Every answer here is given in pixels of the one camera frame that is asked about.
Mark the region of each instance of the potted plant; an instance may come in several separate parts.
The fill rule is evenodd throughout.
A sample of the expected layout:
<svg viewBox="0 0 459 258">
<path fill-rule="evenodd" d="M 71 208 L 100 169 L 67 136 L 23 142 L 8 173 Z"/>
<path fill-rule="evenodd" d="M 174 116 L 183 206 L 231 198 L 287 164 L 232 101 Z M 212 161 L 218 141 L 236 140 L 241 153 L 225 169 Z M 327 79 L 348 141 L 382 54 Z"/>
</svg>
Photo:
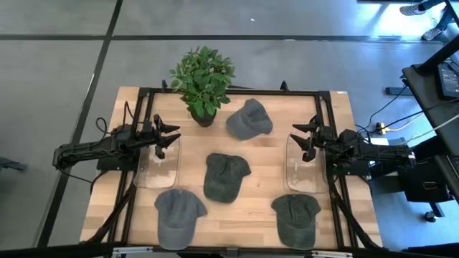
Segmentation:
<svg viewBox="0 0 459 258">
<path fill-rule="evenodd" d="M 188 52 L 171 70 L 175 80 L 171 83 L 174 92 L 187 105 L 187 110 L 200 126 L 207 127 L 214 122 L 220 103 L 227 104 L 230 99 L 225 95 L 231 83 L 235 68 L 231 60 L 223 58 L 218 50 L 199 47 Z"/>
</svg>

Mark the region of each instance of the cap brim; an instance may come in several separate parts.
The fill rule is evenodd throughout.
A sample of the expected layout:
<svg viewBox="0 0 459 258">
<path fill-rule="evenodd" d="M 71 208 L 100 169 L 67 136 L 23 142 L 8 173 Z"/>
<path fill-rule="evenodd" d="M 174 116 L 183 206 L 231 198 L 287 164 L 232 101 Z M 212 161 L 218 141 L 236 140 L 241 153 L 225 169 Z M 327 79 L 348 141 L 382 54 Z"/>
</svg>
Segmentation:
<svg viewBox="0 0 459 258">
<path fill-rule="evenodd" d="M 316 242 L 316 223 L 313 221 L 311 226 L 297 229 L 286 224 L 278 216 L 278 235 L 280 241 L 287 247 L 308 250 L 314 247 Z"/>
<path fill-rule="evenodd" d="M 185 249 L 194 236 L 196 219 L 190 220 L 184 228 L 172 228 L 162 222 L 161 217 L 158 219 L 158 240 L 159 245 L 167 250 Z"/>
<path fill-rule="evenodd" d="M 234 183 L 220 183 L 215 180 L 204 179 L 204 195 L 213 201 L 232 203 L 241 189 L 242 178 Z"/>
<path fill-rule="evenodd" d="M 228 119 L 227 119 L 227 127 L 229 131 L 238 139 L 240 140 L 248 140 L 250 138 L 253 138 L 259 134 L 260 132 L 257 132 L 253 130 L 252 128 L 249 128 L 246 126 L 241 118 L 241 114 L 244 108 L 236 111 L 234 114 L 232 114 Z"/>
</svg>

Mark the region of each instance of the yellow connector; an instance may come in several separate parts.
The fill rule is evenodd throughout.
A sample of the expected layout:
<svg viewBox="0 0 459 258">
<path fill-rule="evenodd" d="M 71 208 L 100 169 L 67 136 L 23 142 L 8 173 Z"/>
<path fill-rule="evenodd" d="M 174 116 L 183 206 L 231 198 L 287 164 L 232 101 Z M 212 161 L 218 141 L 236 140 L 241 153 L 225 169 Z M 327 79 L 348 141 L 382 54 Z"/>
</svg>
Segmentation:
<svg viewBox="0 0 459 258">
<path fill-rule="evenodd" d="M 385 135 L 387 132 L 390 132 L 389 128 L 384 128 L 384 123 L 376 123 L 376 130 L 378 134 Z"/>
</svg>

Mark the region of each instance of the plant pot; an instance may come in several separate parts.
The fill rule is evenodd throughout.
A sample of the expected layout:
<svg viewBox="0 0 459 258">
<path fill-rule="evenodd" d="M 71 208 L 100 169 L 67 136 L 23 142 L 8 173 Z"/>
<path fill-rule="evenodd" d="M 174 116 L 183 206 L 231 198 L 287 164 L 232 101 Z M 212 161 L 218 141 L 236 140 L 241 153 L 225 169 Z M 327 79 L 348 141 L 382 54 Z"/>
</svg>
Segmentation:
<svg viewBox="0 0 459 258">
<path fill-rule="evenodd" d="M 204 117 L 201 118 L 198 116 L 198 114 L 196 114 L 196 111 L 191 111 L 191 116 L 193 119 L 202 127 L 209 127 L 214 122 L 215 115 L 217 115 L 216 110 L 213 115 L 210 115 L 207 111 L 204 111 Z"/>
</svg>

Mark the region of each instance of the concrete floor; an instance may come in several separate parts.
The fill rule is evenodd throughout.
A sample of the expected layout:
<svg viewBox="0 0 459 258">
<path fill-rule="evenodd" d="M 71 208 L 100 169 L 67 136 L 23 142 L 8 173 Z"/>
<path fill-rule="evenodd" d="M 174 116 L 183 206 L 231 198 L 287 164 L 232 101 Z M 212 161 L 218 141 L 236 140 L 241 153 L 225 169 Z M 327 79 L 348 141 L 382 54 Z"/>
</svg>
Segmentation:
<svg viewBox="0 0 459 258">
<path fill-rule="evenodd" d="M 114 0 L 0 1 L 0 34 L 105 34 Z M 354 0 L 130 0 L 124 1 L 115 34 L 271 34 L 312 36 L 420 36 L 438 20 L 442 5 L 423 16 L 402 16 L 401 4 Z M 450 25 L 445 42 L 457 34 Z M 0 41 L 0 156 L 29 164 L 29 170 L 0 173 L 0 249 L 34 245 L 55 187 L 52 151 L 67 143 L 93 75 L 101 41 Z M 119 86 L 158 87 L 190 47 L 207 45 L 231 57 L 235 85 L 349 92 L 355 122 L 390 101 L 385 87 L 402 86 L 401 69 L 425 61 L 441 43 L 349 41 L 129 41 L 111 42 L 87 117 L 82 141 L 96 140 L 96 117 L 109 118 Z M 401 97 L 373 118 L 389 123 L 420 109 Z M 431 129 L 426 118 L 388 138 L 409 138 Z M 95 162 L 72 173 L 92 179 Z M 89 186 L 70 179 L 50 244 L 75 244 L 85 217 Z M 442 204 L 447 218 L 419 220 L 427 204 L 403 195 L 374 199 L 385 247 L 401 250 L 459 242 L 459 206 Z"/>
</svg>

